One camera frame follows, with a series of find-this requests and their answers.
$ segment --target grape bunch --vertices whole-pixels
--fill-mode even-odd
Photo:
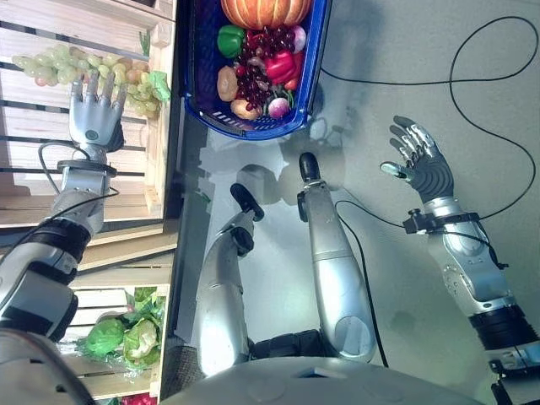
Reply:
[[[126,106],[132,107],[139,116],[155,118],[158,115],[160,101],[150,83],[149,65],[145,62],[112,54],[99,57],[76,46],[67,47],[62,44],[47,48],[35,57],[16,56],[12,60],[41,87],[70,84],[80,77],[87,84],[91,74],[97,71],[100,74],[98,85],[101,91],[107,75],[113,72],[114,96],[120,85],[127,84]]]
[[[289,27],[282,25],[275,30],[264,27],[262,31],[247,31],[241,53],[235,59],[236,99],[247,100],[246,110],[263,106],[272,96],[272,84],[262,59],[272,58],[282,50],[294,50],[294,32]]]

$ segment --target plastic basket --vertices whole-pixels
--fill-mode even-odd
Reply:
[[[301,81],[294,95],[294,108],[279,120],[262,116],[255,121],[241,120],[230,110],[230,103],[218,97],[218,71],[230,60],[216,45],[219,29],[230,22],[220,0],[193,0],[190,15],[188,67],[186,70],[186,109],[198,120],[227,136],[245,140],[282,137],[307,122],[321,66],[331,0],[313,0],[302,25],[307,32],[305,62]]]

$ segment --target gray floor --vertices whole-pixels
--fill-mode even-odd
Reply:
[[[503,15],[520,15],[540,27],[540,1],[336,0],[323,66],[350,78],[385,81],[446,79],[457,47],[477,27]],[[529,57],[533,34],[524,24],[493,26],[464,49],[457,78],[512,73]],[[260,143],[208,132],[199,156],[191,156],[192,199],[211,203],[207,249],[236,211],[229,187],[241,181],[267,217],[256,226],[256,249],[240,263],[246,320],[253,340],[317,327],[307,226],[295,196],[297,160],[315,152],[335,198],[355,199],[399,222],[420,201],[406,185],[379,172],[397,159],[389,146],[392,116],[410,116],[427,127],[454,172],[456,195],[466,210],[486,214],[517,196],[531,174],[522,152],[469,126],[450,101],[448,87],[396,88],[340,83],[321,74],[319,111],[303,131]],[[456,84],[456,97],[476,122],[525,145],[540,161],[540,63],[515,78],[490,84]],[[189,131],[185,136],[193,136]],[[540,192],[536,182],[510,211],[484,222],[507,277],[529,321],[540,329]],[[483,350],[468,321],[445,292],[423,236],[407,236],[356,208],[341,212],[364,244],[375,310],[391,367],[493,403]],[[183,330],[189,341],[197,266],[182,288]]]

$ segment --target pumpkin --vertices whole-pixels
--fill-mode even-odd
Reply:
[[[312,0],[221,0],[229,21],[250,30],[262,30],[267,25],[278,28],[298,25],[310,11]]]

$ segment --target green bell pepper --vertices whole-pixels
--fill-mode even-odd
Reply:
[[[240,55],[245,31],[235,25],[224,25],[218,33],[218,49],[224,57],[232,59]]]

